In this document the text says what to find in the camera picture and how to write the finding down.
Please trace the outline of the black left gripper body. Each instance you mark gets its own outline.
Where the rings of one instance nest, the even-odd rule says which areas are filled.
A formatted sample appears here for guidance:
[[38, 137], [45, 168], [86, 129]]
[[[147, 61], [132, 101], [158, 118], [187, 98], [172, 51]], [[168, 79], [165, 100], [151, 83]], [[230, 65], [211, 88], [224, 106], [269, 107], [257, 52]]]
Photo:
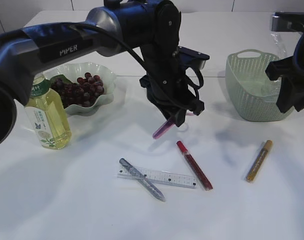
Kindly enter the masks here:
[[183, 69], [178, 76], [172, 76], [163, 71], [146, 70], [146, 75], [140, 79], [140, 84], [147, 90], [148, 100], [158, 110], [186, 110], [199, 115], [205, 104], [200, 100], [199, 89], [204, 85], [200, 70], [192, 69], [198, 79], [195, 84]]

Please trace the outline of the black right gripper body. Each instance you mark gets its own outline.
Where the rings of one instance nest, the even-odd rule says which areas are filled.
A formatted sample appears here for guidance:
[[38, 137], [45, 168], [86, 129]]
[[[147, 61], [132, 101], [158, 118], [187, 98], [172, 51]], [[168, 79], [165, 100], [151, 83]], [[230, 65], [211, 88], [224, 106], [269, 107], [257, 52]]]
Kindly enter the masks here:
[[304, 97], [304, 37], [301, 37], [291, 57], [269, 63], [266, 74], [271, 81], [294, 78], [294, 104]]

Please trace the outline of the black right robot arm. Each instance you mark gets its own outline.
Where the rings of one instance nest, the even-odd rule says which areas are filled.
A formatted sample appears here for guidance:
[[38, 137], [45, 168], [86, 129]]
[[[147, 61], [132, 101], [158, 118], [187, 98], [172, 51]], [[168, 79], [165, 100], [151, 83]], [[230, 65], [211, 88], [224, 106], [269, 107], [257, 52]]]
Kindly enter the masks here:
[[276, 102], [280, 112], [286, 113], [292, 107], [298, 112], [304, 109], [304, 33], [296, 45], [294, 54], [270, 62], [265, 73], [271, 81], [281, 78], [281, 88]]

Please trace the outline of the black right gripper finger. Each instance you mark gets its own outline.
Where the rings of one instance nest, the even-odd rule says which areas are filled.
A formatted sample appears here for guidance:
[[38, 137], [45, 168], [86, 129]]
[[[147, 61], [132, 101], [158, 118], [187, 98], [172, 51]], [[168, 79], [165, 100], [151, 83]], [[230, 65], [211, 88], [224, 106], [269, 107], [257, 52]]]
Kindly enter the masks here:
[[304, 109], [304, 97], [299, 99], [295, 105], [294, 105], [295, 109], [297, 112], [300, 112], [301, 110]]
[[288, 112], [294, 107], [294, 78], [282, 77], [277, 107], [281, 113]]

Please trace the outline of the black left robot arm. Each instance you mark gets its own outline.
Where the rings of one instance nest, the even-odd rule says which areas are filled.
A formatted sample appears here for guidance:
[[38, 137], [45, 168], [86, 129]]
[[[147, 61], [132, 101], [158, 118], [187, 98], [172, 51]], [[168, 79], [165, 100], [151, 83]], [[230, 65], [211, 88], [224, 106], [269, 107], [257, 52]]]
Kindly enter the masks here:
[[145, 70], [148, 100], [176, 126], [187, 111], [199, 115], [201, 74], [208, 55], [179, 46], [181, 12], [169, 0], [106, 0], [83, 22], [33, 25], [0, 34], [0, 143], [12, 131], [15, 103], [27, 104], [34, 77], [98, 52], [128, 52]]

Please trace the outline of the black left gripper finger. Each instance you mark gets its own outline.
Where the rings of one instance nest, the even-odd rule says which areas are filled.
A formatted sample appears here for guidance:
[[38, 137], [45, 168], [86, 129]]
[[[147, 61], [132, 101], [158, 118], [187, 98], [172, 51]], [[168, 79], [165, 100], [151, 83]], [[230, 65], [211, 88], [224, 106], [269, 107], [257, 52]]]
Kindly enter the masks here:
[[173, 123], [176, 127], [180, 127], [185, 122], [186, 113], [185, 109], [179, 109], [173, 113]]
[[173, 115], [173, 113], [170, 110], [168, 110], [168, 109], [162, 109], [161, 113], [162, 113], [162, 115], [164, 116], [164, 118], [166, 120], [168, 120]]

